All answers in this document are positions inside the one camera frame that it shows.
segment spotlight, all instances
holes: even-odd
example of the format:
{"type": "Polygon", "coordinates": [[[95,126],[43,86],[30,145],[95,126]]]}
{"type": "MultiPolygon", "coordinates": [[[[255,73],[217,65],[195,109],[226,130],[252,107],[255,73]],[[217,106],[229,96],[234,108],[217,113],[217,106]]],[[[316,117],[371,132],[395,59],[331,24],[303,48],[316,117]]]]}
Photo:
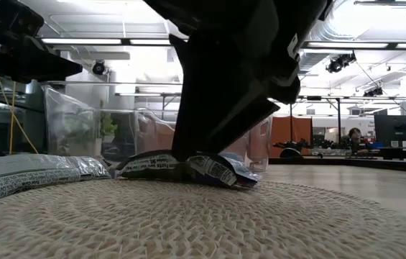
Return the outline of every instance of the spotlight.
{"type": "Polygon", "coordinates": [[[337,58],[332,58],[331,63],[326,67],[326,70],[329,73],[338,73],[354,61],[356,61],[356,55],[354,55],[354,52],[352,54],[342,54],[337,58]]]}
{"type": "Polygon", "coordinates": [[[96,60],[96,64],[93,66],[93,73],[98,76],[103,76],[108,73],[108,68],[105,66],[104,60],[96,60]]]}
{"type": "Polygon", "coordinates": [[[376,87],[370,91],[366,91],[363,97],[375,97],[383,95],[383,89],[381,87],[376,87]]]}

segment orange partition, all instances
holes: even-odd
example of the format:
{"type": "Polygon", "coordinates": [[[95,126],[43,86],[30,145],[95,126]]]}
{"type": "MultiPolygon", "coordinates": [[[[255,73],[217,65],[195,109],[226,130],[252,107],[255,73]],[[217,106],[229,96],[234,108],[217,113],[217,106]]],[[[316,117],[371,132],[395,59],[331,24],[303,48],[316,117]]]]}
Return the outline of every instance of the orange partition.
{"type": "MultiPolygon", "coordinates": [[[[305,139],[311,143],[311,130],[313,122],[308,118],[292,118],[292,140],[300,141],[305,139]]],[[[290,140],[290,117],[274,117],[272,125],[271,147],[269,149],[270,158],[278,158],[282,151],[281,148],[273,147],[277,142],[285,143],[290,140]]],[[[308,149],[302,150],[303,155],[309,155],[308,149]]]]}

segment black robotic arm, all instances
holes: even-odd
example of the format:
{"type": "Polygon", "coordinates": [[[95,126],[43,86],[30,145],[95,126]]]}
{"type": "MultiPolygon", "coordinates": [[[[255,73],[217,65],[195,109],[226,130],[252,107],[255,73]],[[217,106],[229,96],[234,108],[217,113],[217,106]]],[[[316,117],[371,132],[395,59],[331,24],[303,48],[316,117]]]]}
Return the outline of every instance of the black robotic arm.
{"type": "Polygon", "coordinates": [[[0,0],[0,76],[29,83],[65,80],[82,66],[61,58],[35,36],[44,19],[17,0],[0,0]]]}
{"type": "Polygon", "coordinates": [[[298,50],[331,0],[145,0],[189,40],[170,36],[184,72],[173,155],[219,153],[300,93],[298,50]]]}

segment woven mat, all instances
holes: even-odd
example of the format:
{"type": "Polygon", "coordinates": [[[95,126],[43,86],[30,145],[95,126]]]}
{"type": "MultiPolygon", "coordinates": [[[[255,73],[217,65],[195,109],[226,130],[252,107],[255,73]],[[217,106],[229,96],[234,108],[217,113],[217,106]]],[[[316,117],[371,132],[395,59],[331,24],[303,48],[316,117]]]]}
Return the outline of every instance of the woven mat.
{"type": "Polygon", "coordinates": [[[0,258],[406,258],[406,217],[286,183],[105,180],[0,200],[0,258]]]}

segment black cable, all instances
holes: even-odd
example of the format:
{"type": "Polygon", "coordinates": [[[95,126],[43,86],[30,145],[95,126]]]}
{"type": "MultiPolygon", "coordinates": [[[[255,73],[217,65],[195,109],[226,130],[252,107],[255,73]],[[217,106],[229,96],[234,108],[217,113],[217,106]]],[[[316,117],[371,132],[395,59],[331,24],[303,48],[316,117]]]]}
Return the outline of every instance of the black cable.
{"type": "MultiPolygon", "coordinates": [[[[362,66],[359,65],[359,62],[358,62],[357,60],[355,60],[354,62],[360,67],[360,69],[362,70],[362,72],[364,72],[364,73],[366,74],[366,76],[372,81],[372,83],[374,83],[375,86],[379,87],[379,88],[383,91],[383,94],[388,95],[387,92],[385,92],[385,91],[382,89],[382,87],[380,87],[380,85],[379,85],[377,82],[375,82],[375,80],[372,79],[372,77],[362,68],[362,66]]],[[[392,100],[395,104],[397,104],[399,108],[401,108],[404,112],[406,112],[406,109],[404,109],[404,107],[402,107],[396,100],[394,100],[394,99],[391,99],[391,100],[392,100]]]]}

